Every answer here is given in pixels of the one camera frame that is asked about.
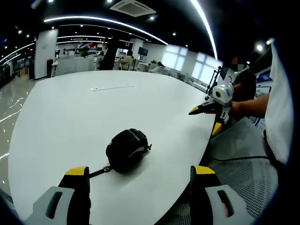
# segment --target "ceiling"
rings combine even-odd
[[[111,3],[107,0],[85,0],[78,3],[73,0],[53,0],[51,3],[48,0],[11,1],[7,7],[13,8],[14,12],[6,20],[3,32],[0,33],[0,55],[8,55],[16,46],[19,48],[33,43],[34,37],[38,37],[39,32],[49,30],[52,26],[59,29],[59,37],[73,35],[106,37],[115,34],[126,41],[141,38],[144,41],[148,39],[149,42],[162,44],[146,34],[110,22],[87,19],[43,22],[44,19],[58,16],[85,15],[130,24],[171,45],[188,45],[191,51],[214,56],[206,28],[190,0],[139,0],[156,11],[153,14],[154,20],[150,20],[151,15],[132,17],[109,9],[119,1],[113,0]],[[33,2],[38,3],[35,9],[31,7]],[[261,56],[261,53],[255,51],[255,44],[258,42],[264,44],[270,38],[270,33],[254,19],[247,7],[238,0],[198,0],[198,2],[209,22],[218,58],[221,61],[230,62],[236,56],[244,58],[245,61],[255,61]],[[22,34],[18,34],[18,29],[22,30]],[[59,39],[59,41],[69,40],[70,38]]]

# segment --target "air conditioner vent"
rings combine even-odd
[[[152,8],[149,8],[136,0],[123,0],[110,7],[110,9],[133,17],[156,13]]]

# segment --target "person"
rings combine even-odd
[[[285,69],[273,44],[272,55],[271,92],[257,99],[233,101],[230,114],[237,119],[249,116],[264,118],[267,143],[276,160],[286,165],[293,137],[293,100]]]
[[[154,69],[150,69],[148,72],[149,73],[156,73],[159,69],[159,67],[165,67],[161,62],[157,63],[157,67],[155,67]]]
[[[255,97],[256,76],[250,71],[248,65],[246,66],[245,63],[237,62],[238,60],[238,57],[232,60],[232,64],[236,64],[238,66],[238,72],[234,72],[236,74],[236,78],[232,83],[234,89],[232,100],[235,102],[248,101]]]
[[[101,61],[104,59],[104,52],[101,51],[100,54],[97,56],[97,61],[96,61],[96,70],[99,70],[101,67]]]
[[[112,70],[119,46],[119,39],[116,36],[112,36],[110,40],[105,38],[104,43],[104,48],[107,49],[107,52],[101,62],[100,70]]]
[[[123,70],[129,69],[129,65],[131,64],[132,60],[134,59],[134,57],[132,55],[133,55],[133,52],[131,50],[128,50],[126,58],[120,60],[120,64],[123,67]]]

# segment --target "black bag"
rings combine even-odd
[[[106,148],[106,155],[112,169],[123,173],[137,165],[150,149],[146,135],[132,128],[112,139]]]

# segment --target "glossy floor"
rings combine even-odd
[[[11,135],[27,96],[36,81],[28,76],[16,77],[0,89],[0,189],[10,194],[8,157]]]

